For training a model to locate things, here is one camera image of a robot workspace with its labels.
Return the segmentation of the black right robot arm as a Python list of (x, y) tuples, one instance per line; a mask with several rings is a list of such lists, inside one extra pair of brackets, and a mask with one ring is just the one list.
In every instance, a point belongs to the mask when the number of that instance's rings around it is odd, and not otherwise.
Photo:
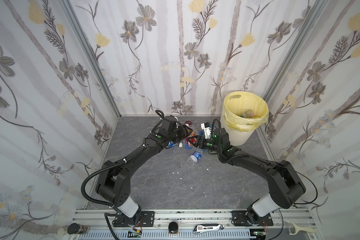
[(306, 192), (291, 163), (269, 161), (246, 153), (231, 145), (225, 129), (212, 133), (209, 139), (190, 136), (188, 140), (196, 148), (215, 152), (221, 163), (244, 168), (267, 181), (269, 193), (247, 208), (242, 217), (244, 226), (259, 225), (271, 212), (289, 209)]

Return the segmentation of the blue label bottle blue cap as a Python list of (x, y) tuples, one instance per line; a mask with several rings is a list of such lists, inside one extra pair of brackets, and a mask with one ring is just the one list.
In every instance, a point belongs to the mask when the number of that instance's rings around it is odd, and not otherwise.
[(202, 158), (202, 152), (201, 151), (194, 151), (189, 157), (188, 157), (188, 161), (191, 164), (197, 164), (199, 162), (199, 160)]

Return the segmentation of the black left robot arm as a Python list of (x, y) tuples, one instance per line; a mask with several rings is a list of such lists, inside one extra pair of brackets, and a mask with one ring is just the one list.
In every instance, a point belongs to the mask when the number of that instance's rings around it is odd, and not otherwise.
[[(138, 148), (115, 162), (104, 163), (101, 169), (89, 175), (81, 185), (82, 196), (91, 203), (107, 206), (120, 213), (127, 218), (129, 225), (138, 225), (141, 207), (130, 196), (132, 176), (170, 142), (179, 143), (189, 137), (192, 131), (174, 116), (161, 117)], [(95, 191), (103, 198), (102, 201), (92, 198), (86, 192), (87, 183), (95, 177), (98, 177)]]

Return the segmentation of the orange juice bottle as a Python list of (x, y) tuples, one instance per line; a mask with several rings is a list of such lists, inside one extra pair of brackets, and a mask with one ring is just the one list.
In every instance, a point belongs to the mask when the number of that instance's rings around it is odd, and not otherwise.
[(185, 139), (185, 148), (192, 149), (196, 143), (195, 139), (195, 132), (192, 132), (186, 139)]

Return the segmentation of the clear bottle green band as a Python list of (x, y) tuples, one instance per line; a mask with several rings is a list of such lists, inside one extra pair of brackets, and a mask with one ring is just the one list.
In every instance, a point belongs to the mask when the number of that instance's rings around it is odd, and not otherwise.
[(246, 110), (244, 113), (242, 113), (241, 117), (242, 118), (247, 118), (247, 119), (251, 119), (253, 118), (255, 115), (253, 113), (252, 110)]

